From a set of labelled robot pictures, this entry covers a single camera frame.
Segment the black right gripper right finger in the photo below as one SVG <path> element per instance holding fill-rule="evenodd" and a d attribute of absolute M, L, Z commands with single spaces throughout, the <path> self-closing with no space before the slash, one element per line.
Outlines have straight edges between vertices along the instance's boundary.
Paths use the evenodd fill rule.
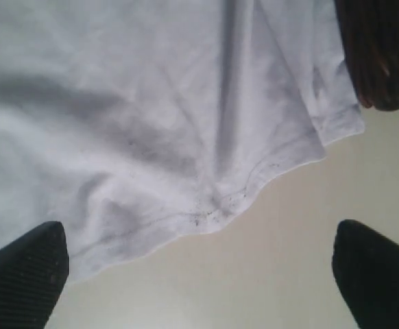
<path fill-rule="evenodd" d="M 337 226 L 331 267 L 359 328 L 399 328 L 399 244 L 345 219 Z"/>

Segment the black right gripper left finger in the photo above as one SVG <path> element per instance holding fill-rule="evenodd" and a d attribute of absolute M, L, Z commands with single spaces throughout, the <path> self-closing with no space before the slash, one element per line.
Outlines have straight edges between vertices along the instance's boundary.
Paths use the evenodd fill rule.
<path fill-rule="evenodd" d="M 0 249 L 0 328 L 44 328 L 69 277 L 64 226 L 48 221 Z"/>

